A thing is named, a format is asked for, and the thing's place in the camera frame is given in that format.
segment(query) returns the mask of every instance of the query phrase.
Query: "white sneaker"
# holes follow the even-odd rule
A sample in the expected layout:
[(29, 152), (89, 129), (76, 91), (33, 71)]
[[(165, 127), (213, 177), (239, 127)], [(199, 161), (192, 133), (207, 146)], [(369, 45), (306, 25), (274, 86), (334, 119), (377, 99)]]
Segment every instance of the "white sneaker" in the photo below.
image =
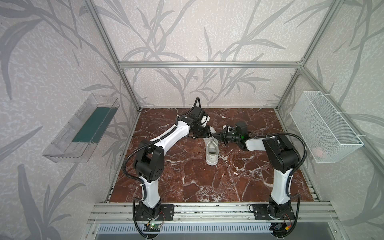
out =
[[(211, 127), (211, 133), (216, 133), (213, 127)], [(218, 140), (214, 137), (204, 138), (205, 142), (205, 159), (208, 165), (214, 166), (218, 162)]]

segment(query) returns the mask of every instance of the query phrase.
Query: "white mesh basket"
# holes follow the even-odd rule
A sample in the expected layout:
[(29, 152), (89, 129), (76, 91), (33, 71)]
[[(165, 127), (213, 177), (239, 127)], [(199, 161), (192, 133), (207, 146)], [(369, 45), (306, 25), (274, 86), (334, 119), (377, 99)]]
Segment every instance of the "white mesh basket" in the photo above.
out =
[(360, 137), (319, 91), (304, 91), (291, 117), (317, 163), (340, 161), (363, 146)]

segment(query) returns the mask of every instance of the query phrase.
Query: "black mounting plate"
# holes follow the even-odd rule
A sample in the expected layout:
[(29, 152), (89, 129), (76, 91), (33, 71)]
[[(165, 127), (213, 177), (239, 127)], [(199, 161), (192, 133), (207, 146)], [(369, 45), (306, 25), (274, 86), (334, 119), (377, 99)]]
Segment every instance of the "black mounting plate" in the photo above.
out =
[[(165, 221), (172, 221), (173, 220), (173, 214), (174, 214), (175, 205), (173, 204), (160, 204), (160, 212), (163, 212), (163, 214), (159, 214), (159, 216), (154, 219), (154, 221), (163, 221), (165, 216)], [(135, 217), (136, 221), (148, 221), (146, 217), (143, 216), (143, 209), (141, 208), (140, 204), (136, 205), (135, 207)]]
[[(267, 206), (269, 204), (252, 204), (250, 208), (253, 211), (253, 214), (255, 215), (255, 220), (276, 220), (269, 216)], [(289, 209), (285, 210), (283, 214), (287, 214), (291, 221), (295, 219), (295, 215), (293, 213), (292, 206), (289, 207)]]

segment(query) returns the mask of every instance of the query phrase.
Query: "patterned wallpaper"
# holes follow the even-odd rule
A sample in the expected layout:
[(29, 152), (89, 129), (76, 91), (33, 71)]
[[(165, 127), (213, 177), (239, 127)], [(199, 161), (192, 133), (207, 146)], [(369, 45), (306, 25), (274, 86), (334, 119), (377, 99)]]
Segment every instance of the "patterned wallpaper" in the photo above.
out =
[[(0, 2), (0, 239), (78, 239), (133, 129), (137, 113), (82, 5)], [(121, 106), (89, 162), (43, 157), (90, 93)]]
[[(331, 0), (95, 3), (120, 61), (299, 61)], [(293, 72), (125, 71), (140, 104), (147, 107), (183, 107), (196, 96), (205, 98), (207, 106), (276, 106), (271, 103), (281, 96)]]
[[(344, 1), (306, 67), (383, 152), (384, 1)], [(300, 77), (279, 113), (290, 132), (290, 111), (312, 87)], [(384, 178), (359, 149), (339, 162), (305, 163), (322, 200), (330, 200), (351, 240), (384, 234)]]

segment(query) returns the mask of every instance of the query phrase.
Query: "transparent tray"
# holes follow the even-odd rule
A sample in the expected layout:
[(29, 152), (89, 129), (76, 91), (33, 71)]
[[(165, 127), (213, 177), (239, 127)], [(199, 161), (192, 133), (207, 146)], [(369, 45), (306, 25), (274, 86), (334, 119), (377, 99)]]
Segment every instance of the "transparent tray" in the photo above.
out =
[(341, 113), (319, 91), (304, 91), (290, 114), (317, 163), (340, 161), (363, 146)]
[(43, 156), (53, 162), (88, 162), (119, 106), (116, 97), (91, 94)]

